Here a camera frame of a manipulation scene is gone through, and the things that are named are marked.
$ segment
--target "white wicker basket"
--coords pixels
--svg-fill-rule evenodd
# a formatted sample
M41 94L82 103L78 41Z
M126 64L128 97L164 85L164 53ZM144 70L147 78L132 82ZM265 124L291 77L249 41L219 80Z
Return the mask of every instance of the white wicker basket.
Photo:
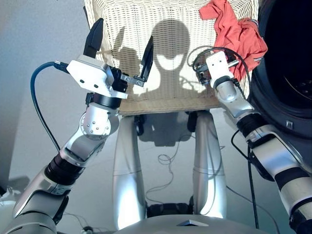
M205 110L218 106L210 88L199 84L192 63L202 46L213 46L215 20L201 20L207 0L85 0L90 27L104 19L97 59L139 75L140 59L151 35L154 63L144 88L129 85L120 113L136 115ZM257 19L258 0L230 0L236 17Z

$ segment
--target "red cloth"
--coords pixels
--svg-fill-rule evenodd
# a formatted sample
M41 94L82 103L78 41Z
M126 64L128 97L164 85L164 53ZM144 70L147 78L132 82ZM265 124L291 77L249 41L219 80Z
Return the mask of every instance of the red cloth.
M238 21L227 0L212 0L206 6L200 8L199 14L202 20L216 18L214 24L217 33L215 47L227 47L240 54L245 60L249 71L260 63L268 47L259 35L256 20L246 18ZM238 80L246 75L241 62L231 71Z

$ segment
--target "floor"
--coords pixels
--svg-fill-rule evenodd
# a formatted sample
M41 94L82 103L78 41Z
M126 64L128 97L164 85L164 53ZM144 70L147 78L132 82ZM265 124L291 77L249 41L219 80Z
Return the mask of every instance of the floor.
M69 62L83 50L88 25L83 3L68 1L4 1L0 8L0 155L9 162L12 156L10 185L21 189L56 154L41 126L32 105L29 80L33 70L46 61L59 59ZM36 83L41 111L60 145L77 128L85 110L86 91L78 88L66 74L49 69L42 72ZM247 163L230 144L235 127L224 117L222 109L212 110L222 149L227 184L250 197ZM70 194L67 212L58 230L67 234L80 233L82 225L98 227L98 231L114 230L112 216L112 167L116 133L109 137L105 148L85 170ZM237 145L247 146L242 136ZM157 161L159 154L173 155L173 147L155 147L152 142L139 142L145 189L169 181L168 167ZM150 194L163 202L188 202L192 195L192 167L195 141L180 144L172 165L172 184L163 191ZM288 215L272 182L263 180L253 169L257 202L276 219L281 233L293 234L288 227ZM249 226L254 225L250 203L228 191L227 218ZM259 211L260 228L274 233L267 215Z

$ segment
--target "washing machine door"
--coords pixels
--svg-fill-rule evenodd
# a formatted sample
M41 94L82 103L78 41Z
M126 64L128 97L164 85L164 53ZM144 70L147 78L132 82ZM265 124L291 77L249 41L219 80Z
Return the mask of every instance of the washing machine door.
M265 0L259 31L268 52L252 77L252 104L312 168L310 0Z

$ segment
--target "silver robot arm segment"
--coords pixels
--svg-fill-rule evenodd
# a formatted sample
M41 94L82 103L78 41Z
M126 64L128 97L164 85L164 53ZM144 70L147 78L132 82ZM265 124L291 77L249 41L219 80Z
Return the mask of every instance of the silver robot arm segment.
M89 103L78 130L43 168L16 203L14 222L4 234L56 233L75 180L118 128L117 110Z
M206 57L211 86L220 105L227 111L252 149L250 160L265 179L275 181L290 227L298 234L312 230L311 169L302 163L300 153L282 134L245 100L235 87L224 52Z

